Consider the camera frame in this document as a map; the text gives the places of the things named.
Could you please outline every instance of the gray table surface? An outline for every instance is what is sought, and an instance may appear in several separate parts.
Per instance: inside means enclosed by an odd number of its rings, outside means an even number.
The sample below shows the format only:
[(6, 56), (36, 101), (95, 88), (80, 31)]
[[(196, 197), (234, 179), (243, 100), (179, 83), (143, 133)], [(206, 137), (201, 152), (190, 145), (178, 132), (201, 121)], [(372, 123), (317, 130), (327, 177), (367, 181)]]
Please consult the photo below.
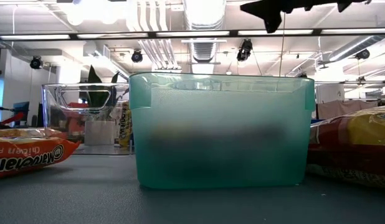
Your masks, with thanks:
[(385, 191), (306, 177), (298, 186), (152, 190), (134, 156), (74, 155), (0, 179), (0, 223), (385, 223)]

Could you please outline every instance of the snack bag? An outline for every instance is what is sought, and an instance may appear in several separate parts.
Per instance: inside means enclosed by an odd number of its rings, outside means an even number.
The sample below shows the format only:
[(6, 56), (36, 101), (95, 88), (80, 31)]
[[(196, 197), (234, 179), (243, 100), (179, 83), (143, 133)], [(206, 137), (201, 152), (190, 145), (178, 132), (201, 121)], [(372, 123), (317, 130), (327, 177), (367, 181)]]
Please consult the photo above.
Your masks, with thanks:
[(129, 102), (122, 103), (122, 112), (120, 118), (119, 145), (121, 147), (129, 147), (130, 137), (133, 132), (131, 123), (131, 110)]
[(385, 106), (312, 124), (307, 172), (385, 188)]
[(16, 136), (23, 133), (19, 129), (0, 130), (0, 177), (62, 162), (79, 146), (79, 143), (57, 137), (44, 139)]

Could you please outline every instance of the clear plastic container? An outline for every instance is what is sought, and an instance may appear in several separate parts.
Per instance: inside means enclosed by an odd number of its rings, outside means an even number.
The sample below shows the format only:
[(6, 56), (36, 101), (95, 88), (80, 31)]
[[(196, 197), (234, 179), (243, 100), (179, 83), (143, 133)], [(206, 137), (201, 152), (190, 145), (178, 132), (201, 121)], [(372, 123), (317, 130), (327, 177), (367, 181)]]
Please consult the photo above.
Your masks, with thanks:
[(314, 81), (232, 75), (130, 77), (138, 180), (158, 189), (302, 181)]
[(70, 141), (82, 141), (77, 152), (122, 153), (113, 146), (128, 87), (122, 83), (43, 85), (44, 126), (65, 133)]

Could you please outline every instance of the fluorescent ceiling light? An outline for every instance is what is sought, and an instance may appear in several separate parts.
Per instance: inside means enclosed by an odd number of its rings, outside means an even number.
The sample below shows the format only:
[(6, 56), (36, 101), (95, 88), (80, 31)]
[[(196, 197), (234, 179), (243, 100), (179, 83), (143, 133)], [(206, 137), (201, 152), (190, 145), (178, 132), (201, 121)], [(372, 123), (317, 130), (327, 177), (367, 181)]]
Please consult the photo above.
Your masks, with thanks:
[(67, 40), (68, 34), (45, 34), (45, 35), (1, 35), (2, 40)]
[(238, 35), (298, 35), (298, 34), (311, 34), (313, 30), (276, 30), (273, 34), (268, 34), (266, 30), (240, 30)]
[(178, 32), (159, 32), (158, 37), (206, 37), (206, 36), (228, 36), (229, 31), (214, 30), (214, 31), (178, 31)]
[(181, 40), (184, 44), (193, 44), (193, 43), (226, 43), (227, 40), (207, 40), (207, 39), (189, 39), (189, 40)]
[(385, 28), (362, 29), (324, 29), (321, 34), (378, 34), (385, 33)]
[(77, 34), (80, 39), (109, 39), (109, 38), (135, 38), (148, 37), (147, 33), (127, 33), (127, 34)]

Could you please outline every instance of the teal plastic bin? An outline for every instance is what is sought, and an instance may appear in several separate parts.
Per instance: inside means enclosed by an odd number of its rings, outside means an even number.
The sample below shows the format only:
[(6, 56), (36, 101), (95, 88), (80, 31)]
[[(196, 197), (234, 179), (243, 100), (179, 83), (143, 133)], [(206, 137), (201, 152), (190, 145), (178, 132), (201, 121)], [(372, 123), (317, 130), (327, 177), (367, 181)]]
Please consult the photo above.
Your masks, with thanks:
[(309, 78), (139, 73), (130, 108), (141, 185), (294, 185), (305, 175)]

